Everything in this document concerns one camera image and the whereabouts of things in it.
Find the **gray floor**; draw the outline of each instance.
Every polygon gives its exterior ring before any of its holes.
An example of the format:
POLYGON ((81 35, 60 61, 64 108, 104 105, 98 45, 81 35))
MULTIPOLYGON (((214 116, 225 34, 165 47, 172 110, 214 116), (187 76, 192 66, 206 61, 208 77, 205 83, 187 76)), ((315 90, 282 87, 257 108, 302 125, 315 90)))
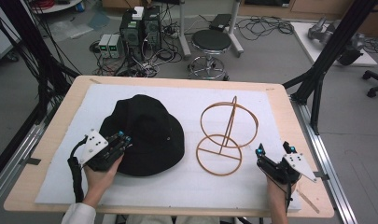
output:
MULTIPOLYGON (((66 10, 52 15, 49 20, 70 21, 79 25, 87 23, 96 10, 77 14, 66 10)), ((200 18, 187 19, 190 26, 200 18)), ((205 28, 200 21, 197 27, 205 28)), ((101 34, 114 34, 119 21, 110 20, 99 30, 78 39, 58 42, 60 48, 83 74, 97 68, 89 45, 101 34)), ((236 57, 234 49, 220 58, 229 72, 230 81, 284 83, 306 72, 311 62, 294 35, 274 31, 256 41, 236 36, 245 52, 236 57)), ((193 50, 192 57, 200 55, 193 50)), ((372 54, 378 62, 378 55, 372 54)), ((188 61, 161 66, 159 78, 187 78, 188 61)), ((378 86, 374 79, 363 80, 369 68, 332 66, 327 73, 319 113, 319 131, 328 150, 344 192, 358 223, 378 223, 378 93, 375 98, 366 96, 369 88, 378 86)), ((378 72, 378 65, 371 68, 378 72)), ((287 90, 293 93, 297 87, 287 90)), ((37 102, 37 83, 22 61, 0 62, 0 153, 33 110, 37 102)), ((59 223, 63 214, 12 213, 3 209, 7 192, 0 199, 0 223, 59 223)), ((290 223, 340 223, 338 215, 328 219, 291 218, 290 223)))

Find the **desk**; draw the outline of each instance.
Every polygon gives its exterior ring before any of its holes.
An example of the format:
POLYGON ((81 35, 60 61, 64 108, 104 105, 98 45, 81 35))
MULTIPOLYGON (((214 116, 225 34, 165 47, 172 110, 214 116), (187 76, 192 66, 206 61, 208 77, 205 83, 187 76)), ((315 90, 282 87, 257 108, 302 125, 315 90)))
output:
MULTIPOLYGON (((263 83, 219 82, 206 80, 157 79, 135 77, 91 77, 76 78, 63 103, 55 114, 52 122, 44 133, 32 157, 40 159, 38 165, 28 164, 5 201, 8 211, 64 212, 69 204, 38 204, 35 198, 45 179, 49 163, 63 140, 68 126, 76 114, 86 91, 91 84, 120 84, 149 87, 184 87, 193 89, 263 91, 268 95, 279 135, 284 141, 300 149, 305 155, 311 155, 300 124, 282 85, 263 83)), ((315 162, 307 156, 312 169, 317 171, 315 162)), ((301 200, 301 210, 289 213, 291 217, 332 217, 334 211, 329 196, 322 182, 316 184, 302 178, 297 186, 301 200)), ((268 217, 264 211, 248 209, 182 209, 157 207, 99 206, 100 213, 113 214, 156 214, 186 216, 224 216, 224 217, 268 217)))

